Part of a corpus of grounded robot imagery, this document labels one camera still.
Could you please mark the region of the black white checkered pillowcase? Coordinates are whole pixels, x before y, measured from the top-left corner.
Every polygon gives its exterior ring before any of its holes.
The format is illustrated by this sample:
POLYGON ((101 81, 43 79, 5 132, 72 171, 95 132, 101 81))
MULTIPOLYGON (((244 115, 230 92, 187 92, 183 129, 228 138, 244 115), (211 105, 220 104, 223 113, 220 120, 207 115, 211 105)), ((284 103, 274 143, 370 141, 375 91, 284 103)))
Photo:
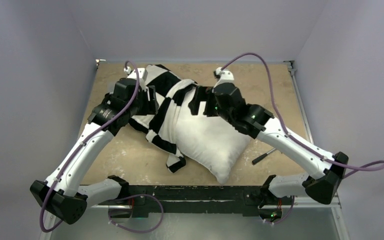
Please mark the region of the black white checkered pillowcase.
POLYGON ((168 153, 166 167, 175 173, 186 165, 185 156, 176 144, 175 128, 185 96, 195 89, 197 83, 192 79, 181 79, 162 64, 149 64, 145 69, 146 86, 155 87, 157 113, 135 115, 129 124, 144 133, 149 143, 168 153))

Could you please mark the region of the white pillow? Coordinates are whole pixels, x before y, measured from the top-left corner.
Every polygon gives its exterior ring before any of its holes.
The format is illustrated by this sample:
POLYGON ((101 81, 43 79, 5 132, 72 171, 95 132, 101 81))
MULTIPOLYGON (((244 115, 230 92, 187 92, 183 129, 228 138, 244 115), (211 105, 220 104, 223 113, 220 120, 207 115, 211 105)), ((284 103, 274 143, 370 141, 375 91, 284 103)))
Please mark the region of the white pillow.
POLYGON ((188 104, 193 88, 185 94, 174 128, 180 152, 205 167, 220 185, 228 182, 233 166, 251 141, 219 116, 207 117, 200 110, 192 115, 188 104))

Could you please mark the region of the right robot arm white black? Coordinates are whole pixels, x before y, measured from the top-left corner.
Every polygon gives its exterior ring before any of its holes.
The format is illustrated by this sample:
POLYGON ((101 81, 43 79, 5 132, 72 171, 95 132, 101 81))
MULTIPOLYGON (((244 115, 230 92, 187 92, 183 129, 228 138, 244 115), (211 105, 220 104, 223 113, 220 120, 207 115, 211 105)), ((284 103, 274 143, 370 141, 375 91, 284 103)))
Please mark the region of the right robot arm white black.
POLYGON ((260 191, 262 205, 286 196, 308 196, 324 205, 332 202, 349 160, 343 152, 323 150, 283 127, 269 110, 246 103, 232 83, 197 87, 188 107, 192 115, 203 108, 205 116, 221 117, 239 133, 272 146, 305 170, 304 174, 269 176, 260 191))

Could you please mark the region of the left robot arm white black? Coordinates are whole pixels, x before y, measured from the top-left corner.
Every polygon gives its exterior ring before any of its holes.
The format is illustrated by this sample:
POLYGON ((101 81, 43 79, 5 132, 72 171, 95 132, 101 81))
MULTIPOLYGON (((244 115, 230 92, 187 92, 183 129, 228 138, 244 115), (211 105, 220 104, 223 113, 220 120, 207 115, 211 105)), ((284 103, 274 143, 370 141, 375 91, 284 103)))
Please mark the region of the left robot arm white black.
POLYGON ((45 213, 71 225, 94 205, 106 201, 122 205, 128 201, 129 184, 120 177, 112 175, 92 185, 81 182, 100 152, 132 117, 156 112, 155 89, 147 88, 143 76, 128 76, 115 83, 113 92, 107 93, 92 110, 83 132, 61 164, 44 181, 35 180, 30 186, 41 207, 39 223, 43 232, 49 231, 44 224, 45 213))

